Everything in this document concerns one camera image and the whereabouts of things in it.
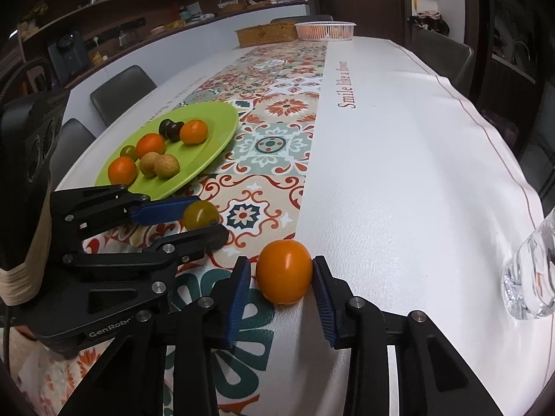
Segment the brown longan front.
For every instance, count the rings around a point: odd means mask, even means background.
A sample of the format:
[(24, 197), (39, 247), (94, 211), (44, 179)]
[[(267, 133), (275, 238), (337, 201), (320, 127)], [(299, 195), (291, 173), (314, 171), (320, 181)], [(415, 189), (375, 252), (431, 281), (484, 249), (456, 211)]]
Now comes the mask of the brown longan front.
[(171, 179), (180, 169), (179, 161), (171, 154), (159, 155), (154, 162), (154, 172), (160, 179)]

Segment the green plum left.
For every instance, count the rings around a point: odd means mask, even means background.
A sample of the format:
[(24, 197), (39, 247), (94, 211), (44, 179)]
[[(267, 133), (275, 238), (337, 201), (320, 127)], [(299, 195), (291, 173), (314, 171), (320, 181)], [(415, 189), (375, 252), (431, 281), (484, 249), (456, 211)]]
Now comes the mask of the green plum left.
[(133, 145), (128, 145), (123, 147), (123, 149), (119, 152), (119, 156), (127, 157), (131, 159), (133, 162), (135, 162), (138, 159), (138, 156), (136, 153), (136, 147)]

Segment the grey chair table end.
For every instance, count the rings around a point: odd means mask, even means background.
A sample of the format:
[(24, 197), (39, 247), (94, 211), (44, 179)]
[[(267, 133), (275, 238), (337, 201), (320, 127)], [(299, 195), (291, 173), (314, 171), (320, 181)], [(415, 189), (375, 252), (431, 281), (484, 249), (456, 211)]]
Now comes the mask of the grey chair table end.
[(303, 16), (289, 16), (272, 19), (270, 23), (314, 23), (315, 21), (334, 21), (331, 15), (316, 14), (316, 15), (303, 15)]

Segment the dark chestnut back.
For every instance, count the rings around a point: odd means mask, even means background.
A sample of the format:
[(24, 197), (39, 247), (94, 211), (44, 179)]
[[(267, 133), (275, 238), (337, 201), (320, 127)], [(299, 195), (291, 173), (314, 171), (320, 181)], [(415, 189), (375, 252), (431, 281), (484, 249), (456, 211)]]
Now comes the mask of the dark chestnut back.
[(174, 121), (169, 118), (162, 120), (159, 124), (159, 134), (162, 135), (165, 139), (168, 139), (168, 132), (173, 125)]

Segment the clear plastic fruit container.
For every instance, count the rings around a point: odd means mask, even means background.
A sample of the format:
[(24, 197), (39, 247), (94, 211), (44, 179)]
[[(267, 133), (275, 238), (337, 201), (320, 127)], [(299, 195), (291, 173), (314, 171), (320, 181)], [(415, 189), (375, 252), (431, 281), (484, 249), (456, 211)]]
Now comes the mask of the clear plastic fruit container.
[(357, 27), (351, 21), (303, 21), (294, 26), (301, 41), (351, 41)]

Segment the black coffee machine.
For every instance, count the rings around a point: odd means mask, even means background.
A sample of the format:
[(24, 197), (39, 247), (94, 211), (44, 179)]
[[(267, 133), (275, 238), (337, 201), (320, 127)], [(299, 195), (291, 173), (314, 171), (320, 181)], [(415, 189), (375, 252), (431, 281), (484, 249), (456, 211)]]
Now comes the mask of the black coffee machine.
[(78, 31), (48, 46), (50, 61), (62, 86), (70, 83), (91, 65), (85, 43)]

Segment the green plate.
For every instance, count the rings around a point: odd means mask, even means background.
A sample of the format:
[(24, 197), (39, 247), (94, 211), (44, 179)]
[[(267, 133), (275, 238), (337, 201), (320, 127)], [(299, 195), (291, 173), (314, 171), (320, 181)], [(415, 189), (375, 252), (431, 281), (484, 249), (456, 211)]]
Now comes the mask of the green plate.
[(238, 111), (227, 102), (199, 102), (181, 106), (165, 115), (152, 119), (124, 139), (105, 161), (95, 185), (109, 185), (109, 164), (119, 156), (123, 147), (135, 145), (144, 135), (158, 131), (160, 122), (165, 118), (182, 122), (193, 119), (203, 120), (208, 125), (208, 136), (204, 143), (192, 147), (185, 146), (181, 140), (176, 143), (171, 143), (169, 140), (165, 141), (165, 152), (173, 155), (178, 160), (180, 172), (171, 179), (159, 179), (158, 177), (148, 179), (141, 172), (138, 172), (136, 180), (129, 186), (130, 192), (146, 194), (152, 200), (160, 200), (171, 196), (198, 176), (227, 147), (239, 124)]

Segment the orange tangerine centre back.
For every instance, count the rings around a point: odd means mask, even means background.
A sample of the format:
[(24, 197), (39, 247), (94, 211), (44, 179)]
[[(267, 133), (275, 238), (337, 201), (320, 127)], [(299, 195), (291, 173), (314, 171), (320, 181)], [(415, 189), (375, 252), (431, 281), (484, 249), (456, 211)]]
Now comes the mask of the orange tangerine centre back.
[(191, 119), (181, 126), (180, 139), (187, 146), (195, 146), (205, 142), (209, 128), (201, 119)]

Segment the grey chair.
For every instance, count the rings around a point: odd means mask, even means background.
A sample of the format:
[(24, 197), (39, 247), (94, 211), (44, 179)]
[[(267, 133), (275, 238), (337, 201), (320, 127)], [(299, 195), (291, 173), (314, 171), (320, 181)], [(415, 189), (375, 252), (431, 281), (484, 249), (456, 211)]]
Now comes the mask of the grey chair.
[(138, 65), (118, 73), (90, 94), (90, 99), (106, 126), (157, 88)]
[(96, 137), (92, 132), (75, 118), (69, 119), (62, 126), (57, 136), (57, 146), (50, 160), (53, 189), (57, 189), (70, 168), (95, 140)]
[(412, 25), (411, 51), (438, 75), (449, 79), (466, 97), (473, 67), (474, 51), (469, 45)]

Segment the orange oval kumquat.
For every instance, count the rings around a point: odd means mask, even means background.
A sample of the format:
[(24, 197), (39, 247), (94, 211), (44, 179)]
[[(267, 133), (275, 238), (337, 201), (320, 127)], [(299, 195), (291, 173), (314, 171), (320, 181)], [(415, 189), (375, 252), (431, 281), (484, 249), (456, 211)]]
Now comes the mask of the orange oval kumquat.
[(298, 241), (273, 241), (259, 254), (256, 266), (258, 288), (273, 304), (299, 302), (308, 292), (311, 279), (309, 251)]

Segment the large orange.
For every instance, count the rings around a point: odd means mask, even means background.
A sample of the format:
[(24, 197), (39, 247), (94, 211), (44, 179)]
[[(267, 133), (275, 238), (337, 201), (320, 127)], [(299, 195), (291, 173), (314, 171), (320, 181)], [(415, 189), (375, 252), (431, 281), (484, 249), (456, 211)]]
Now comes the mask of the large orange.
[(137, 176), (136, 163), (127, 156), (113, 160), (107, 169), (107, 176), (112, 185), (131, 185)]

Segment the green plum with stem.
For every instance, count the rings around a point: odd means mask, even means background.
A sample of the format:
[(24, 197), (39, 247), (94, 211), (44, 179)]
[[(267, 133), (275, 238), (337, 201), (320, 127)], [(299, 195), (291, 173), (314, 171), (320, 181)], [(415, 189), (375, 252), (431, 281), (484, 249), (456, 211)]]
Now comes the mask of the green plum with stem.
[(187, 231), (194, 231), (219, 224), (219, 212), (211, 202), (198, 200), (185, 208), (182, 221)]

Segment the grey chair right side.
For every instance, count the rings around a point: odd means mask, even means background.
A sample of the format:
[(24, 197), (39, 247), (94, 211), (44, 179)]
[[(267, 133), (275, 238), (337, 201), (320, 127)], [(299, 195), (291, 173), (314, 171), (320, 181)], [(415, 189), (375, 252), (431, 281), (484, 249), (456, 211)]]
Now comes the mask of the grey chair right side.
[(474, 51), (469, 45), (412, 25), (411, 51), (438, 75), (449, 79), (466, 97), (473, 67)]

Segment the patterned table runner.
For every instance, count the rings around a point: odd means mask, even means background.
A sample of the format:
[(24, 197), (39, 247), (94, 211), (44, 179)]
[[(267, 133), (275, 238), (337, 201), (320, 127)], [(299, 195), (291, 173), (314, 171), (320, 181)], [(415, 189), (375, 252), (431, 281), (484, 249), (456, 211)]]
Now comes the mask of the patterned table runner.
[[(173, 109), (227, 102), (237, 131), (224, 151), (183, 190), (211, 202), (229, 229), (227, 244), (184, 264), (175, 307), (206, 295), (237, 257), (256, 261), (263, 247), (296, 234), (309, 169), (326, 47), (301, 41), (235, 50), (179, 73), (105, 131), (62, 179), (75, 188), (94, 183), (129, 136)], [(276, 307), (252, 289), (236, 347), (211, 359), (224, 415), (312, 415), (309, 384), (297, 364), (300, 306)]]

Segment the orange tangerine centre front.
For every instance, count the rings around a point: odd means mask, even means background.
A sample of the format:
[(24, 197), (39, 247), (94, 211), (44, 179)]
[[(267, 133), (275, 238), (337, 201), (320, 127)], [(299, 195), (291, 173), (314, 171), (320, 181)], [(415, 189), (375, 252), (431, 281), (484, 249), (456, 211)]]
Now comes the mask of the orange tangerine centre front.
[(165, 153), (165, 138), (158, 133), (147, 133), (136, 143), (136, 155), (142, 159), (147, 153)]

